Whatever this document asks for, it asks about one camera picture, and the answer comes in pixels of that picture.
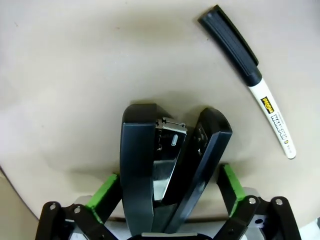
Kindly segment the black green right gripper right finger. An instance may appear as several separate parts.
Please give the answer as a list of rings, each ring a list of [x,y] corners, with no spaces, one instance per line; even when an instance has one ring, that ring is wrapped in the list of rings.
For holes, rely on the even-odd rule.
[[[258,229],[264,240],[299,240],[299,228],[291,205],[283,196],[270,201],[247,194],[229,164],[219,167],[217,185],[228,219],[216,240],[240,240],[248,229]]]

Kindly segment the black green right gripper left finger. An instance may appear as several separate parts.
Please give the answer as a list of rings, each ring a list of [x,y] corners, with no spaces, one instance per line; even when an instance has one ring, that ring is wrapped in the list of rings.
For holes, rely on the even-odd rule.
[[[40,214],[38,240],[70,240],[80,233],[86,240],[116,240],[105,226],[123,196],[120,176],[113,173],[86,204],[61,206],[57,201],[46,202]]]

